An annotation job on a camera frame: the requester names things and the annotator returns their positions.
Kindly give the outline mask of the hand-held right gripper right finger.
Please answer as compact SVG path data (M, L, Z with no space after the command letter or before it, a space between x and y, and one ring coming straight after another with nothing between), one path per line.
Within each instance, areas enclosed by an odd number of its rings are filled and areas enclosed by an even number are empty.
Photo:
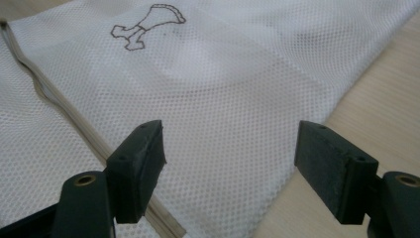
M362 224L378 161L330 128L299 123L294 164L341 224Z

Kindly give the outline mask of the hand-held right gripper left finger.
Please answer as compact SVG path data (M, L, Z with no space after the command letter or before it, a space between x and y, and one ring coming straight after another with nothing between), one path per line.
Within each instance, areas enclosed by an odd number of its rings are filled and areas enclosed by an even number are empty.
M137 223L145 215L165 164L160 120L138 126L108 158L105 174L119 224Z

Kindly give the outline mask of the white mesh laundry bag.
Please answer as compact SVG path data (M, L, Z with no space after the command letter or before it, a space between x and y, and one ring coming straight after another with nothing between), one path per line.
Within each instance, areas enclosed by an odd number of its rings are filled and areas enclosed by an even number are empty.
M112 152L163 125L156 197L193 238L250 238L323 122L420 0L72 0L9 22L18 59Z

